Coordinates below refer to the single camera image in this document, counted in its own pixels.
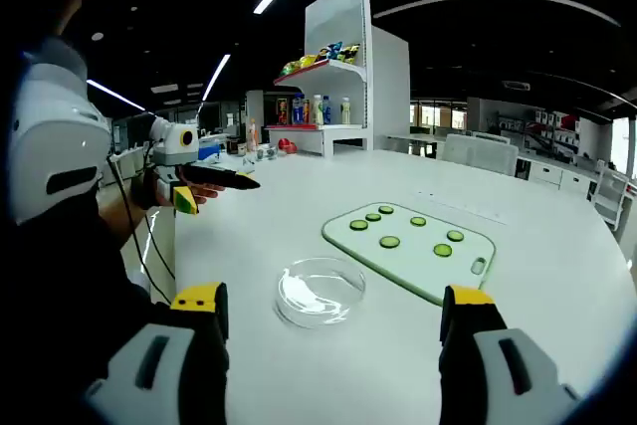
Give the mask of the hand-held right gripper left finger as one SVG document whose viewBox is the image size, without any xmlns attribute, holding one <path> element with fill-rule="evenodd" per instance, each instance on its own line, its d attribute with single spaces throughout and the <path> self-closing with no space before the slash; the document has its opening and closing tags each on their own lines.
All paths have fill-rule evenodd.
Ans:
<svg viewBox="0 0 637 425">
<path fill-rule="evenodd" d="M 225 424 L 228 338 L 226 284 L 185 289 L 113 355 L 85 401 L 104 424 Z"/>
</svg>

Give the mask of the person's left hand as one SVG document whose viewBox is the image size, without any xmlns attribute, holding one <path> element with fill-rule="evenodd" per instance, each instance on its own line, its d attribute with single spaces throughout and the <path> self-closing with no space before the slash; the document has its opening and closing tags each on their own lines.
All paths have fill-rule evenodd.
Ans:
<svg viewBox="0 0 637 425">
<path fill-rule="evenodd" d="M 223 186 L 209 183 L 190 183 L 189 188 L 198 205 L 205 204 L 208 199 L 217 198 L 219 194 L 225 190 Z"/>
</svg>

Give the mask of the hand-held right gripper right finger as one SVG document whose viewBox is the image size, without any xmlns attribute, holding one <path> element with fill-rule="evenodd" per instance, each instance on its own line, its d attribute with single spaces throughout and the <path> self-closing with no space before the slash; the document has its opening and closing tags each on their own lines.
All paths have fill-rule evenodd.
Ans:
<svg viewBox="0 0 637 425">
<path fill-rule="evenodd" d="M 558 424 L 579 396 L 481 290 L 448 286 L 440 326 L 442 424 Z"/>
</svg>

